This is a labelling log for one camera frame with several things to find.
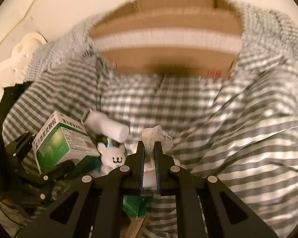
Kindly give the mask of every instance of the white stuffed bear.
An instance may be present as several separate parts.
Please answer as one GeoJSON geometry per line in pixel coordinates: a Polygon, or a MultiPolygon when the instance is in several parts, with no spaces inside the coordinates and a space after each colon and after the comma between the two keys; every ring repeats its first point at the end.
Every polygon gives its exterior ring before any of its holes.
{"type": "Polygon", "coordinates": [[[121,144],[119,148],[116,147],[106,147],[104,143],[98,143],[97,150],[99,151],[102,160],[101,171],[104,174],[109,174],[109,172],[116,167],[123,166],[125,164],[125,146],[121,144]]]}

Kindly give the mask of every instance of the striped fabric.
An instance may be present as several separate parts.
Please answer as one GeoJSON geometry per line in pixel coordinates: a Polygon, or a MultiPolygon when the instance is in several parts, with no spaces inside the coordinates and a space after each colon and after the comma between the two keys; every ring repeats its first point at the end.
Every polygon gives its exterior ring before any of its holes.
{"type": "MultiPolygon", "coordinates": [[[[93,52],[91,17],[34,55],[36,80],[3,124],[6,144],[37,133],[54,110],[80,119],[90,107],[127,122],[125,146],[161,125],[168,152],[197,176],[216,175],[279,237],[298,223],[298,29],[286,15],[239,4],[245,32],[227,80],[117,75],[93,52]]],[[[33,154],[24,165],[37,172],[33,154]]],[[[174,197],[155,195],[143,237],[177,237],[174,197]]]]}

